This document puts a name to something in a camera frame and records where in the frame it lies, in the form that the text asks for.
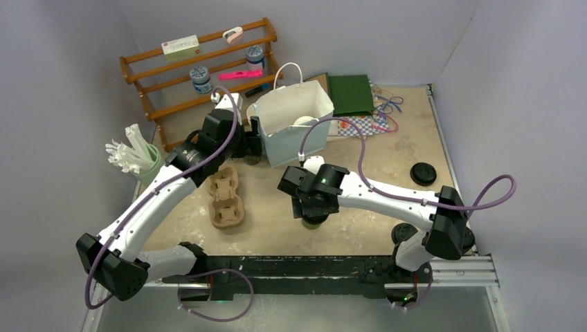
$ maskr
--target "white box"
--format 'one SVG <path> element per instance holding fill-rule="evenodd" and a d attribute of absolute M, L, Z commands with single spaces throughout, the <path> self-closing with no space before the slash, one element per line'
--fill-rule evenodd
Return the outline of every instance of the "white box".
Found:
<path fill-rule="evenodd" d="M 259 117 L 259 130 L 264 151 L 271 167 L 278 167 L 298 159 L 302 139 L 316 121 L 332 118 L 334 105 L 318 81 L 282 86 L 268 92 L 253 106 Z M 294 124 L 297 119 L 309 116 L 308 122 Z M 316 126 L 304 146 L 306 156 L 324 149 L 330 123 Z"/>
<path fill-rule="evenodd" d="M 161 48 L 168 62 L 189 59 L 201 54 L 201 46 L 196 35 L 166 41 L 161 44 Z"/>

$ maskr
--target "black cup lid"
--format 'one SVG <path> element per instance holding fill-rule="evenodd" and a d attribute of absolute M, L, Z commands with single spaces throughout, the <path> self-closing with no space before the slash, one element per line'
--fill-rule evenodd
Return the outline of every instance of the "black cup lid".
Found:
<path fill-rule="evenodd" d="M 417 163 L 410 169 L 410 176 L 419 185 L 431 185 L 436 181 L 436 169 L 430 164 Z"/>

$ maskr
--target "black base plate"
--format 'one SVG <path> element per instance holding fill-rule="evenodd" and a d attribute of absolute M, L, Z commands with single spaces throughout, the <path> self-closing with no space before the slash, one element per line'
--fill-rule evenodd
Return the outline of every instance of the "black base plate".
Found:
<path fill-rule="evenodd" d="M 199 258 L 198 266 L 198 270 L 190 274 L 220 268 L 238 270 L 249 278 L 255 294 L 362 295 L 368 299 L 385 299 L 390 295 L 388 292 L 397 292 L 397 289 L 386 290 L 385 284 L 411 284 L 414 281 L 414 273 L 393 266 L 390 255 L 205 256 Z M 416 273 L 419 282 L 428 282 L 423 266 Z M 206 280 L 176 276 L 165 278 L 163 282 L 205 284 Z M 234 294 L 249 294 L 246 282 L 234 273 L 216 274 L 210 300 L 232 300 Z M 185 299 L 198 300 L 193 297 Z"/>

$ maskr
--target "pink marker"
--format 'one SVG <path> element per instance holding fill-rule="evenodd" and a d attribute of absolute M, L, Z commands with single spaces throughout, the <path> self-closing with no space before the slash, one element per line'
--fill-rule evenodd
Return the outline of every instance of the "pink marker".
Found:
<path fill-rule="evenodd" d="M 256 71 L 235 71 L 234 73 L 224 73 L 218 75 L 220 80 L 236 80 L 239 78 L 254 78 L 254 77 L 262 77 L 263 70 L 258 69 Z"/>

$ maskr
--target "wooden shelf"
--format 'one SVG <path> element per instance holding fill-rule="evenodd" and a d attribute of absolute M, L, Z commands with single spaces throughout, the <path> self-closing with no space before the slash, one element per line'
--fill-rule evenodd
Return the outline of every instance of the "wooden shelf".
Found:
<path fill-rule="evenodd" d="M 161 142 L 163 143 L 163 148 L 166 151 L 170 151 L 171 149 L 173 149 L 177 145 L 181 144 L 183 141 L 168 144 L 167 137 L 165 136 L 165 130 L 163 129 L 163 123 L 162 123 L 161 119 L 163 119 L 166 116 L 170 116 L 172 114 L 175 114 L 175 113 L 178 113 L 181 111 L 185 111 L 186 109 L 197 106 L 199 104 L 209 102 L 210 101 L 210 94 L 203 95 L 201 97 L 195 98 L 195 99 L 190 100 L 188 102 L 182 102 L 180 104 L 177 104 L 177 105 L 174 105 L 171 107 L 167 107 L 165 109 L 157 110 L 153 106 L 153 103 L 151 102 L 148 94 L 151 92 L 155 92 L 155 91 L 164 89 L 164 88 L 168 88 L 170 86 L 174 86 L 174 85 L 177 85 L 177 84 L 180 84 L 183 82 L 190 81 L 190 76 L 184 75 L 181 77 L 174 78 L 172 80 L 164 81 L 164 82 L 154 84 L 151 86 L 146 86 L 146 87 L 143 87 L 143 85 L 140 83 L 140 80 L 144 79 L 146 77 L 151 77 L 151 76 L 155 76 L 155 75 L 158 75 L 161 73 L 172 71 L 174 69 L 178 69 L 178 68 L 181 68 L 184 66 L 189 66 L 191 64 L 195 64 L 197 62 L 204 61 L 207 59 L 221 57 L 223 55 L 226 55 L 226 54 L 238 51 L 238 50 L 243 50 L 243 49 L 248 48 L 250 46 L 264 44 L 265 45 L 265 58 L 268 60 L 268 61 L 266 61 L 266 67 L 269 72 L 269 75 L 265 76 L 265 77 L 258 78 L 253 81 L 248 81 L 248 82 L 243 83 L 239 86 L 235 86 L 229 90 L 232 93 L 242 92 L 242 91 L 252 89 L 256 86 L 262 85 L 262 84 L 273 82 L 275 79 L 275 74 L 276 74 L 277 70 L 279 69 L 279 64 L 278 64 L 277 60 L 275 59 L 275 55 L 273 54 L 273 50 L 271 48 L 271 42 L 277 41 L 277 34 L 275 31 L 275 28 L 273 28 L 273 25 L 271 25 L 271 22 L 266 17 L 264 17 L 260 21 L 245 24 L 241 27 L 243 28 L 243 30 L 252 30 L 252 29 L 263 27 L 263 29 L 265 31 L 265 36 L 261 37 L 259 39 L 255 39 L 255 40 L 241 43 L 238 45 L 229 46 L 229 47 L 223 48 L 221 50 L 216 50 L 214 52 L 204 53 L 202 55 L 199 55 L 197 57 L 192 57 L 190 59 L 185 59 L 185 60 L 181 60 L 181 61 L 174 62 L 171 64 L 166 64 L 165 66 L 153 68 L 153 69 L 150 69 L 147 71 L 143 71 L 141 73 L 133 73 L 133 70 L 130 68 L 130 64 L 132 64 L 134 62 L 143 61 L 143 60 L 146 60 L 146 59 L 149 59 L 152 57 L 161 56 L 161 55 L 163 55 L 162 48 L 155 48 L 154 50 L 149 50 L 144 53 L 131 55 L 129 57 L 120 57 L 120 69 L 122 71 L 123 78 L 125 79 L 127 84 L 133 84 L 135 86 L 135 88 L 138 92 L 139 98 L 141 99 L 141 103 L 142 103 L 143 109 L 145 111 L 145 116 L 147 117 L 147 119 L 149 119 L 151 121 L 155 121 L 155 124 L 157 126 L 157 131 L 159 132 L 159 135 L 161 136 Z M 203 43 L 209 42 L 211 40 L 222 38 L 222 34 L 224 31 L 225 30 L 219 31 L 216 33 L 212 33 L 209 35 L 205 35 L 205 36 L 198 36 L 199 43 L 203 44 Z M 246 59 L 239 59 L 236 61 L 222 64 L 220 66 L 209 68 L 208 70 L 210 71 L 210 74 L 213 74 L 213 73 L 217 73 L 220 71 L 224 71 L 224 70 L 232 68 L 232 67 L 243 65 L 245 63 L 246 63 Z M 283 74 L 280 73 L 278 79 L 282 79 L 282 78 L 283 78 Z"/>

